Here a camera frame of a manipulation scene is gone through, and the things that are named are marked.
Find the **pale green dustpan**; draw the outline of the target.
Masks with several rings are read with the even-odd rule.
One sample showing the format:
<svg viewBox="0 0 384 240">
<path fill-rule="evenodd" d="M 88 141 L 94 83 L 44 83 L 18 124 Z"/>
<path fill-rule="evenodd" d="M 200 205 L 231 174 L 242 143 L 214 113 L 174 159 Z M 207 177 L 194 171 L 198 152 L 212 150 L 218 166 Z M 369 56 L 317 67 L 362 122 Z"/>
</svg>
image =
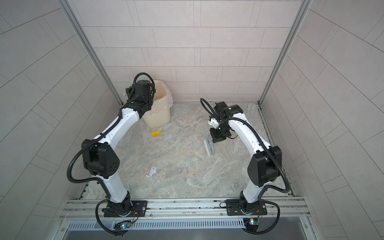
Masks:
<svg viewBox="0 0 384 240">
<path fill-rule="evenodd" d="M 150 85 L 152 82 L 149 80 L 139 80 L 136 82 L 138 85 Z"/>
</svg>

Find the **pale green hand brush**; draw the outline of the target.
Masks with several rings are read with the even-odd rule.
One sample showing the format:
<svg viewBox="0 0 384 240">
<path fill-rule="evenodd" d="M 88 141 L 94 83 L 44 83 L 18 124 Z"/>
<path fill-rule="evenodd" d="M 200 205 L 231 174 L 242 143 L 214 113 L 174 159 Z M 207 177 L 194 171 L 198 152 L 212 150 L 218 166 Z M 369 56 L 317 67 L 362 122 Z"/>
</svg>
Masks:
<svg viewBox="0 0 384 240">
<path fill-rule="evenodd" d="M 207 152 L 208 157 L 213 156 L 214 155 L 214 143 L 213 143 L 213 141 L 209 138 L 206 138 L 204 140 L 204 146 L 206 148 L 206 152 Z"/>
</svg>

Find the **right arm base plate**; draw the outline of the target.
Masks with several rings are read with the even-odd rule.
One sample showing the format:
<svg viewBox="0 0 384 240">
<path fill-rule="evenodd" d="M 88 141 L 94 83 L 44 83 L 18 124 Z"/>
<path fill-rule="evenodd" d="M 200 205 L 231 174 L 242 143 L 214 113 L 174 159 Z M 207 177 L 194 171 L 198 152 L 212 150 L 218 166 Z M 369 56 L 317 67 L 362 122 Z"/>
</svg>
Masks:
<svg viewBox="0 0 384 240">
<path fill-rule="evenodd" d="M 220 208 L 226 209 L 228 216 L 265 216 L 268 214 L 262 201 L 250 204 L 245 199 L 227 199 L 220 203 Z"/>
</svg>

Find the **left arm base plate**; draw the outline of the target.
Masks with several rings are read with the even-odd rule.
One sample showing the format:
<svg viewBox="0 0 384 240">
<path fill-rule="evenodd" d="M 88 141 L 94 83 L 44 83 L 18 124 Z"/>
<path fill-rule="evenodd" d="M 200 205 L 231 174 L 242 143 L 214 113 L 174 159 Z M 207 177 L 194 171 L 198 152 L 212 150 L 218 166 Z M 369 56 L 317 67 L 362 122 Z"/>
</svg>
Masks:
<svg viewBox="0 0 384 240">
<path fill-rule="evenodd" d="M 144 217 L 147 205 L 147 201 L 125 201 L 123 203 L 107 201 L 107 207 L 102 209 L 102 212 L 104 217 Z"/>
</svg>

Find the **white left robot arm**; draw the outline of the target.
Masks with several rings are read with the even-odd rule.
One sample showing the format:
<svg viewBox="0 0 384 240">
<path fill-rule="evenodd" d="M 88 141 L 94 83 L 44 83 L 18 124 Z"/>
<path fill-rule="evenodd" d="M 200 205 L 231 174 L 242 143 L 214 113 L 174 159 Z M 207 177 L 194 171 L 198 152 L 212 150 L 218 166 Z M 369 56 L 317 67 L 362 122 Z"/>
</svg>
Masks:
<svg viewBox="0 0 384 240">
<path fill-rule="evenodd" d="M 107 207 L 103 211 L 108 216 L 125 217 L 133 211 L 130 193 L 118 174 L 120 159 L 115 148 L 130 127 L 151 110 L 156 93 L 155 82 L 149 74 L 139 73 L 126 93 L 128 100 L 119 109 L 115 120 L 94 139 L 83 141 L 81 150 L 73 157 L 67 169 L 67 178 L 71 183 L 96 181 L 102 186 L 107 195 Z M 73 177 L 72 170 L 79 157 L 83 158 L 84 168 L 92 177 Z"/>
</svg>

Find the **yellow paper scrap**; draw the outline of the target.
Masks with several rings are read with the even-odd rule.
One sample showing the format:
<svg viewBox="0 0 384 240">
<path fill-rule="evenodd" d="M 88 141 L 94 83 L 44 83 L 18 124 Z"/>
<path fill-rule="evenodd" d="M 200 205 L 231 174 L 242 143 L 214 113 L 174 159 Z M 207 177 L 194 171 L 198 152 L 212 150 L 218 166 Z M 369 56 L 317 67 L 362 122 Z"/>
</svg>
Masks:
<svg viewBox="0 0 384 240">
<path fill-rule="evenodd" d="M 153 137 L 155 137 L 155 136 L 159 135 L 160 133 L 161 133 L 161 131 L 154 131 L 154 132 L 151 132 L 151 135 Z"/>
</svg>

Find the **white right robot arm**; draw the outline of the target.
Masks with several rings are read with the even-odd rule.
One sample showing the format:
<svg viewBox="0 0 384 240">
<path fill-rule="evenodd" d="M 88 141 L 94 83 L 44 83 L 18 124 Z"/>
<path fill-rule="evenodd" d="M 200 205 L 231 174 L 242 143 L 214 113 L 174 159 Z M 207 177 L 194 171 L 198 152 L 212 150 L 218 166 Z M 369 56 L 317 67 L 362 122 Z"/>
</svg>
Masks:
<svg viewBox="0 0 384 240">
<path fill-rule="evenodd" d="M 249 182 L 241 191 L 239 208 L 245 215 L 264 213 L 262 197 L 271 189 L 287 194 L 290 184 L 282 168 L 282 151 L 278 146 L 271 146 L 260 137 L 249 123 L 244 111 L 238 105 L 227 106 L 225 102 L 212 107 L 205 99 L 200 103 L 209 113 L 210 133 L 213 143 L 222 142 L 236 132 L 250 153 L 251 160 L 247 167 Z"/>
</svg>

